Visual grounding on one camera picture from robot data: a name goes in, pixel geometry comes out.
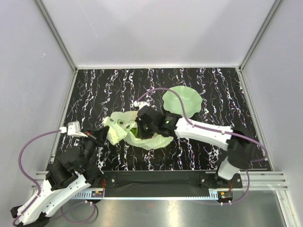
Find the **light green plastic bag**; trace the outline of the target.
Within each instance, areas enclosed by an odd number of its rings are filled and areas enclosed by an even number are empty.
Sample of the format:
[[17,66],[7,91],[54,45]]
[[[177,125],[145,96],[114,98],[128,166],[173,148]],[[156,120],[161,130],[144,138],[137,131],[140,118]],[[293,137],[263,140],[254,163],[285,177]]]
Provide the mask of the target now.
[[140,138],[136,116],[136,111],[113,112],[103,119],[102,124],[109,127],[107,139],[112,145],[123,140],[131,146],[152,150],[164,148],[173,141],[173,137],[163,137],[157,133],[152,134],[148,139]]

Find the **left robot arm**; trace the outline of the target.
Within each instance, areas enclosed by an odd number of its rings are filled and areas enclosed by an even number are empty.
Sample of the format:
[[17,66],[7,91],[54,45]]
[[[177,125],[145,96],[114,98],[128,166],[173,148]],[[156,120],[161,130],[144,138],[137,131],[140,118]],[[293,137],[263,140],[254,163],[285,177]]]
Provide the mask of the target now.
[[105,140],[109,127],[96,131],[80,132],[82,141],[79,146],[68,148],[49,169],[41,184],[27,174],[22,166],[22,155],[27,146],[44,134],[28,141],[18,156],[21,173],[37,186],[34,195],[23,205],[13,207],[10,213],[15,227],[44,227],[50,218],[77,193],[99,185],[106,186],[104,174],[91,162],[97,148]]

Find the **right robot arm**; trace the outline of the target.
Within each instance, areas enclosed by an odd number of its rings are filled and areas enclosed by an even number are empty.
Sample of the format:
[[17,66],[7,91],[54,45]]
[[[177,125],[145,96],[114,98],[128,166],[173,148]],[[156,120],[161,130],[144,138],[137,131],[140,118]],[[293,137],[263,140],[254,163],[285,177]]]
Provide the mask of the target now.
[[208,188],[227,188],[240,170],[248,170],[257,149],[245,133],[230,126],[216,126],[174,114],[162,114],[149,106],[142,107],[135,119],[142,139],[159,134],[163,137],[178,137],[201,141],[227,152],[215,174],[205,180]]

